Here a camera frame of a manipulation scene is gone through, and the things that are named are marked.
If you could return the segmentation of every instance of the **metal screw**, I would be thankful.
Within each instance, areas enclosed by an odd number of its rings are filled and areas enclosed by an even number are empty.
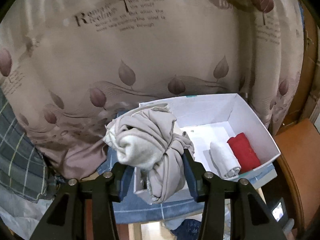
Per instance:
[[[211,171],[206,171],[204,173],[204,176],[207,178],[207,179],[211,179],[213,178],[213,173]]]
[[[68,184],[70,186],[74,186],[75,184],[77,184],[77,180],[76,179],[71,179],[71,180],[68,181]]]
[[[247,179],[242,178],[242,179],[240,179],[240,183],[241,183],[242,185],[248,185],[248,184],[249,184],[249,181],[248,181]]]
[[[103,177],[105,177],[106,179],[111,178],[112,177],[112,172],[111,171],[106,171],[105,173],[103,173]]]

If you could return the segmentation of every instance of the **open box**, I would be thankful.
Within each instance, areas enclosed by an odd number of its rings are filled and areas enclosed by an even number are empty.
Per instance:
[[[194,159],[201,162],[206,171],[219,175],[210,156],[210,142],[213,140],[227,141],[230,137],[243,132],[257,154],[261,165],[252,171],[234,176],[228,180],[238,181],[240,178],[251,179],[261,174],[279,155],[280,151],[272,136],[263,123],[238,94],[215,94],[199,96],[183,96],[166,98],[147,103],[167,103],[172,113],[177,117],[177,124],[186,131],[194,143]],[[221,136],[221,129],[228,137]],[[143,188],[140,169],[134,172],[134,193],[152,203],[151,197]],[[176,192],[166,202],[191,199],[187,184]]]

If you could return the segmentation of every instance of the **gray plaid blanket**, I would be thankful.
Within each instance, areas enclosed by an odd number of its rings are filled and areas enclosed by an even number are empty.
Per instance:
[[[0,184],[36,202],[55,193],[55,177],[48,174],[42,155],[19,125],[0,90]]]

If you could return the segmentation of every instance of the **beige curtain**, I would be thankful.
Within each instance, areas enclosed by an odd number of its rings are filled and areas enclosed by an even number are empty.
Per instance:
[[[297,0],[16,0],[0,24],[1,88],[66,178],[105,160],[116,112],[157,98],[238,92],[276,132],[302,57]]]

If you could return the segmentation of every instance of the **red fabric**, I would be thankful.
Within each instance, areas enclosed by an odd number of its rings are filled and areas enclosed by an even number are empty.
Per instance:
[[[228,140],[228,144],[239,161],[241,166],[240,173],[251,171],[261,165],[260,160],[243,132],[239,133],[236,137],[231,137]]]

